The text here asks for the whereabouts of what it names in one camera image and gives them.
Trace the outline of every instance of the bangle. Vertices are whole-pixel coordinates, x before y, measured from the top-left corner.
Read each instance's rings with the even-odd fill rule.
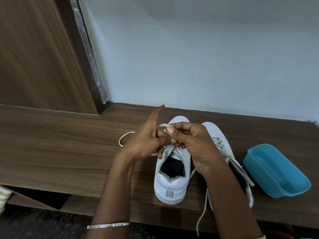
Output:
[[[121,226],[129,226],[130,222],[119,222],[119,223],[109,223],[109,224],[97,224],[97,225],[89,225],[86,229],[99,229],[106,227],[121,227]]]

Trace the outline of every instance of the blue plastic container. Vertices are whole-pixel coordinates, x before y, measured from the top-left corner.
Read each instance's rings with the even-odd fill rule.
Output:
[[[243,164],[272,198],[299,195],[311,187],[309,179],[272,145],[249,149]]]

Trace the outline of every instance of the person's right hand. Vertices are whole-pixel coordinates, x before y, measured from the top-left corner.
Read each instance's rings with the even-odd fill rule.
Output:
[[[176,141],[176,147],[187,148],[193,158],[196,170],[203,174],[211,169],[216,160],[222,155],[215,146],[206,127],[202,124],[178,122],[172,123],[166,130]]]

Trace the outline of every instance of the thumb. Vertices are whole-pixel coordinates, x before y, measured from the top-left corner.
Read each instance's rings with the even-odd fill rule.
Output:
[[[174,129],[172,126],[167,127],[166,131],[171,137],[173,137],[173,139],[175,139],[179,142],[186,143],[187,140],[189,139],[188,135]]]

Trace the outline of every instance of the forearm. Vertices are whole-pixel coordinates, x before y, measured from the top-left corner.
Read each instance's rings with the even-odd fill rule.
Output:
[[[241,187],[222,158],[214,159],[204,174],[218,232],[222,239],[252,239],[262,236]]]
[[[131,177],[134,164],[119,152],[112,163],[92,224],[130,221]],[[127,238],[128,226],[90,229],[86,238]]]

